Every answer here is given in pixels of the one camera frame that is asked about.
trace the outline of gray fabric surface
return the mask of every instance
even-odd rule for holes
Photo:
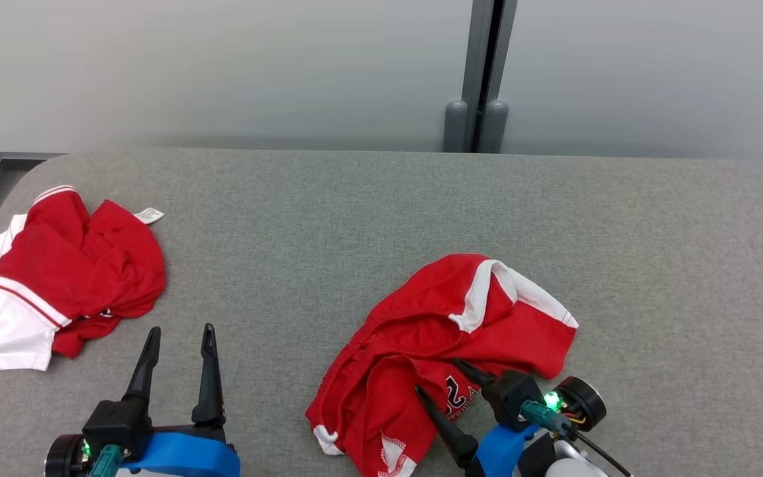
[[[39,475],[98,399],[124,392],[164,330],[151,414],[185,423],[199,337],[218,333],[227,435],[243,474],[357,475],[303,414],[370,308],[452,252],[503,260],[581,323],[564,374],[608,417],[590,437],[635,475],[763,475],[763,168],[738,162],[144,149],[48,161],[37,193],[155,207],[168,286],[154,311],[48,372],[0,371],[0,475]],[[477,399],[460,421],[491,426]],[[463,475],[436,442],[415,475]]]

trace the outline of white trim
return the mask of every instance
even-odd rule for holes
[[[12,290],[15,293],[19,293],[19,295],[25,297],[25,299],[29,301],[31,305],[34,305],[42,310],[45,314],[52,318],[52,320],[55,320],[55,323],[61,326],[61,328],[64,328],[64,326],[72,323],[72,320],[61,314],[60,311],[55,310],[51,305],[48,304],[48,302],[45,301],[45,299],[40,298],[37,293],[31,291],[31,289],[26,287],[24,284],[21,284],[18,281],[12,280],[10,278],[0,277],[0,286],[4,287],[5,289]]]
[[[46,371],[57,331],[33,305],[0,289],[0,369]]]
[[[379,472],[378,477],[409,477],[417,468],[405,454],[405,442],[381,435],[381,461],[387,466],[387,472]]]
[[[464,295],[464,310],[460,315],[454,313],[449,315],[449,319],[457,323],[461,331],[472,333],[482,325],[487,308],[487,291],[490,289],[491,275],[496,275],[499,286],[512,302],[521,301],[570,328],[579,327],[576,318],[538,284],[523,277],[499,260],[484,260],[476,268],[470,289]]]
[[[11,217],[11,223],[8,226],[9,235],[8,235],[8,238],[5,239],[5,242],[2,248],[2,253],[0,253],[0,257],[10,251],[10,247],[11,247],[11,244],[13,243],[13,239],[15,239],[16,236],[20,232],[22,232],[22,229],[25,229],[26,220],[28,220],[28,214],[17,214]]]
[[[56,193],[62,193],[62,192],[76,192],[76,190],[72,186],[52,187],[48,191],[41,193],[39,196],[37,196],[37,198],[34,199],[33,205],[36,205],[37,202],[40,202],[40,200],[46,199],[50,196],[53,196]]]
[[[334,445],[334,441],[337,440],[337,432],[328,433],[326,426],[318,425],[314,428],[314,437],[317,438],[317,442],[320,443],[320,448],[326,455],[329,456],[345,456],[343,450],[337,448]]]

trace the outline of clothing tag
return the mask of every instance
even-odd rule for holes
[[[145,209],[145,211],[135,214],[134,217],[137,217],[138,219],[140,219],[142,223],[149,224],[149,223],[153,223],[154,221],[157,221],[164,215],[166,215],[164,214],[164,212],[161,212],[158,209],[153,209],[149,207],[148,209]]]

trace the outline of red and white garment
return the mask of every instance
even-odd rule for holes
[[[152,231],[109,200],[89,215],[70,186],[40,194],[0,235],[0,369],[45,371],[52,351],[140,317],[166,286]]]
[[[364,477],[408,477],[436,435],[415,384],[455,420],[479,388],[454,357],[554,378],[576,328],[557,299],[502,262],[452,254],[373,308],[306,417],[323,452],[347,454]]]

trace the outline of cable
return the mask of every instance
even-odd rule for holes
[[[613,465],[614,468],[616,468],[618,471],[623,473],[623,475],[626,475],[626,477],[632,477],[632,473],[629,472],[623,465],[620,465],[620,462],[617,462],[617,459],[612,458],[612,456],[608,455],[608,452],[605,452],[605,450],[602,450],[599,446],[593,443],[590,439],[587,437],[584,437],[583,434],[579,433],[579,431],[576,431],[575,429],[567,429],[569,431],[570,435],[573,435],[573,437],[577,437],[579,441],[582,441],[591,448],[594,452],[602,456],[605,460],[609,462],[609,464]]]
[[[562,416],[567,417],[567,419],[570,420],[572,423],[577,423],[578,425],[583,425],[585,422],[587,422],[587,417],[582,417],[580,420],[578,416],[574,413],[561,413]]]

